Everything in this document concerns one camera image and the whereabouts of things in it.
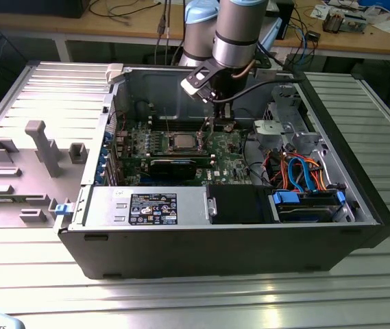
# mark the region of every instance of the electronic equipment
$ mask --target electronic equipment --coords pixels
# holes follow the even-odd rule
[[[106,83],[78,88],[95,95],[72,93],[69,79],[59,99],[28,104],[52,115],[83,106],[96,124],[46,133],[47,112],[0,138],[0,220],[56,218],[93,279],[326,271],[386,239],[390,212],[326,109],[331,92],[320,99],[314,86],[362,88],[353,77],[253,68],[257,47],[271,58],[282,22],[266,7],[194,0],[180,63],[194,70],[111,64]],[[23,96],[47,91],[30,87]]]
[[[89,278],[329,270],[390,234],[385,204],[309,84],[256,89],[223,124],[168,92],[190,69],[122,67],[80,196],[56,210]]]
[[[0,0],[0,13],[79,19],[89,3],[90,0]]]

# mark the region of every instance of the warning label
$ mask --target warning label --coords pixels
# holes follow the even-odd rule
[[[178,224],[176,193],[132,194],[129,215],[131,225]]]

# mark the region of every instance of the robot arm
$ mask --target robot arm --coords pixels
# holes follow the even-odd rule
[[[190,96],[207,102],[245,88],[257,42],[269,49],[282,22],[265,17],[266,7],[267,0],[222,0],[220,6],[215,0],[194,0],[187,5],[180,65],[197,66],[181,83]],[[217,117],[226,103],[215,105]]]

